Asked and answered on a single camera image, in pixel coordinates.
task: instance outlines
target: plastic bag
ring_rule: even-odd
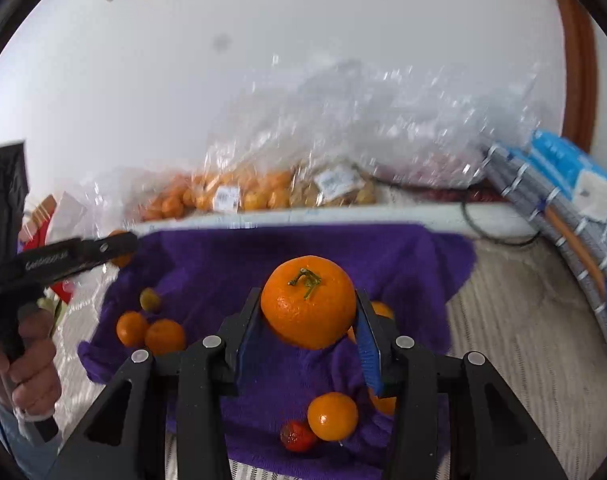
[[[295,173],[295,190],[298,175],[307,178],[347,161],[385,182],[466,188],[483,177],[480,136],[522,147],[538,126],[527,104],[534,75],[521,88],[478,98],[449,95],[451,78],[443,72],[427,84],[416,79],[411,69],[381,72],[349,60],[294,90],[253,86],[213,129],[199,178],[244,167],[255,174],[288,169]],[[328,202],[333,200],[321,196],[304,200]]]

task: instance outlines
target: orange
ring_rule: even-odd
[[[265,182],[271,189],[286,188],[290,186],[293,179],[293,171],[275,171],[268,173],[265,177]]]
[[[125,347],[143,346],[148,322],[139,312],[126,312],[117,320],[116,330],[117,337]]]
[[[281,264],[261,292],[268,325],[285,341],[320,350],[338,341],[357,311],[355,288],[337,264],[301,256]]]
[[[142,211],[143,222],[156,222],[164,219],[164,213],[157,209],[144,209]]]
[[[125,232],[127,232],[127,231],[123,231],[122,229],[115,229],[108,236],[120,235]],[[116,258],[113,258],[110,261],[110,263],[116,267],[119,267],[119,269],[123,269],[127,264],[130,263],[130,260],[132,259],[132,257],[133,257],[132,254],[122,254],[121,256],[117,256]]]
[[[162,204],[162,213],[164,213],[164,218],[181,218],[184,213],[184,205],[181,202],[181,198],[183,197],[183,192],[181,195],[171,195]]]
[[[344,440],[353,434],[358,421],[355,401],[339,392],[317,397],[308,406],[310,429],[322,440]]]
[[[242,201],[244,211],[258,211],[268,207],[268,196],[260,190],[248,191]]]
[[[219,177],[215,173],[206,173],[204,175],[204,189],[215,192],[215,188],[221,184]]]
[[[375,314],[378,314],[379,316],[386,316],[386,317],[389,317],[390,319],[394,319],[394,312],[392,311],[392,308],[390,308],[385,303],[382,303],[381,301],[373,301],[372,305],[373,305],[373,310],[375,311]],[[352,327],[350,327],[347,331],[347,338],[350,339],[353,343],[357,342],[355,339],[355,332],[354,332],[354,330],[352,330]]]
[[[162,298],[152,288],[145,288],[139,294],[139,304],[146,312],[155,314],[162,309]]]
[[[192,190],[190,188],[186,189],[184,191],[183,196],[181,197],[181,202],[183,202],[183,205],[186,207],[194,207],[194,201],[192,198]]]
[[[224,186],[228,186],[229,184],[234,184],[237,182],[237,177],[232,171],[228,171],[227,173],[222,173],[219,176],[219,184],[223,184]]]
[[[186,334],[179,323],[171,319],[160,319],[151,324],[144,342],[152,355],[160,356],[185,350]]]
[[[394,416],[394,409],[397,405],[397,397],[388,397],[387,399],[380,399],[375,396],[372,388],[368,388],[368,397],[373,403],[373,406],[378,412],[382,412],[384,415]]]
[[[287,189],[274,189],[268,199],[269,209],[287,209],[290,207],[290,193]]]
[[[257,172],[253,168],[242,168],[234,172],[234,182],[243,189],[254,189],[258,186]]]
[[[212,211],[213,210],[213,198],[215,198],[215,189],[205,192],[200,191],[193,194],[193,200],[195,207],[200,211]]]

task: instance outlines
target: red tomato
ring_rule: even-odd
[[[289,420],[281,427],[281,442],[284,447],[295,453],[305,453],[317,443],[317,436],[304,422]]]

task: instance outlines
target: purple towel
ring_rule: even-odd
[[[262,286],[279,264],[306,254],[333,260],[357,288],[388,304],[400,332],[434,352],[449,350],[445,303],[475,261],[472,244],[459,235],[409,224],[166,231],[140,240],[107,291],[97,330],[78,349],[88,377],[106,383],[130,355],[115,325],[123,312],[139,310],[143,288],[161,295],[162,316],[180,322],[191,343],[216,333],[224,316],[238,312],[250,289]],[[378,479],[392,419],[369,401],[356,346],[344,337],[306,351],[283,344],[265,326],[259,330],[246,349],[240,396],[222,399],[230,458],[296,478]],[[306,455],[285,450],[283,423],[305,420],[311,400],[331,391],[357,402],[357,431],[343,447],[323,443]],[[440,442],[447,440],[441,425],[440,432]]]

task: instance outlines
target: clear plastic bag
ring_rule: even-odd
[[[483,177],[482,137],[527,144],[538,126],[535,80],[474,97],[455,90],[452,70],[422,77],[328,59],[277,67],[222,110],[201,168],[115,170],[73,190],[88,209],[74,234],[189,214],[370,205],[385,200],[377,181],[466,188]]]
[[[347,161],[385,182],[466,188],[483,177],[480,136],[519,147],[528,142],[539,123],[527,103],[534,82],[529,75],[521,88],[456,96],[449,94],[451,77],[444,72],[418,84],[411,69],[381,72],[349,60],[295,89],[254,85],[213,128],[198,178],[212,181],[244,167],[256,175],[289,170],[294,191],[300,173]],[[317,198],[304,203],[333,202]]]

